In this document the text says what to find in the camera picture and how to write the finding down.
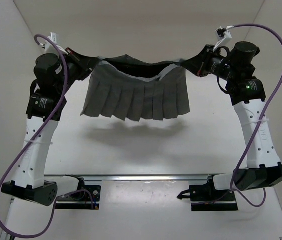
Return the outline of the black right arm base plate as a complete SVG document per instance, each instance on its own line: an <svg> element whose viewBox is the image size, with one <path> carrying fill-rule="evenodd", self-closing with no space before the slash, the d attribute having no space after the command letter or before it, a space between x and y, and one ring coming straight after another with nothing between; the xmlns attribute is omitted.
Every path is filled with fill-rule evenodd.
<svg viewBox="0 0 282 240"><path fill-rule="evenodd" d="M177 199L190 200L192 212L238 211L234 193L229 190L216 190L211 176L202 184L190 183L186 190L177 195Z"/></svg>

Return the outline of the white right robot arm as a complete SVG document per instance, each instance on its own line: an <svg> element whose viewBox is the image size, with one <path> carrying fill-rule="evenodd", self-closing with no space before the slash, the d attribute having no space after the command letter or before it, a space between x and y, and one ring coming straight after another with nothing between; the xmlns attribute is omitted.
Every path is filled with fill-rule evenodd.
<svg viewBox="0 0 282 240"><path fill-rule="evenodd" d="M247 191L273 187L282 181L282 164L275 151L265 114L266 98L262 82L251 64L259 48L246 41L237 42L232 50L206 45L200 53L181 65L197 77L209 74L226 81L223 93L229 95L239 118L245 141L242 158L246 168L237 166L232 175L220 174L205 187L205 196L217 200L223 190Z"/></svg>

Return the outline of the grey pleated skirt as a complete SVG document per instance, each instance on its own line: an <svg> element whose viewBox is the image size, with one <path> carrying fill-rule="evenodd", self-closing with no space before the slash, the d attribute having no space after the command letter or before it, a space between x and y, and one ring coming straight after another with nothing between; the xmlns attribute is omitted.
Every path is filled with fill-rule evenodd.
<svg viewBox="0 0 282 240"><path fill-rule="evenodd" d="M190 111L183 59L146 63L129 55L98 57L82 115L138 122L169 120Z"/></svg>

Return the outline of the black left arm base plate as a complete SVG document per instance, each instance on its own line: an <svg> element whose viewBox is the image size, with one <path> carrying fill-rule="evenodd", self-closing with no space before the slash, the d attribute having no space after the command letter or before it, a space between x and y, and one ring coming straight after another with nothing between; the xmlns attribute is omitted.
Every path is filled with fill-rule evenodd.
<svg viewBox="0 0 282 240"><path fill-rule="evenodd" d="M99 209L102 181L72 174L50 176L46 180L55 183L57 186L54 197L56 209Z"/></svg>

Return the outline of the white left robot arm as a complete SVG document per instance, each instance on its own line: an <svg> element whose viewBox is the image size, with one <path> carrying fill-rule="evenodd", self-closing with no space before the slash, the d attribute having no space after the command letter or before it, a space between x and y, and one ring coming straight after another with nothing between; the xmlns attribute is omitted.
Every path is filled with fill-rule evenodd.
<svg viewBox="0 0 282 240"><path fill-rule="evenodd" d="M86 79L98 62L96 57L83 56L69 48L62 57L45 53L36 59L36 79L30 87L26 110L26 150L12 179L2 184L2 193L43 206L50 206L64 195L76 200L85 196L82 177L68 174L46 179L44 172L51 140L67 103L64 94L75 81Z"/></svg>

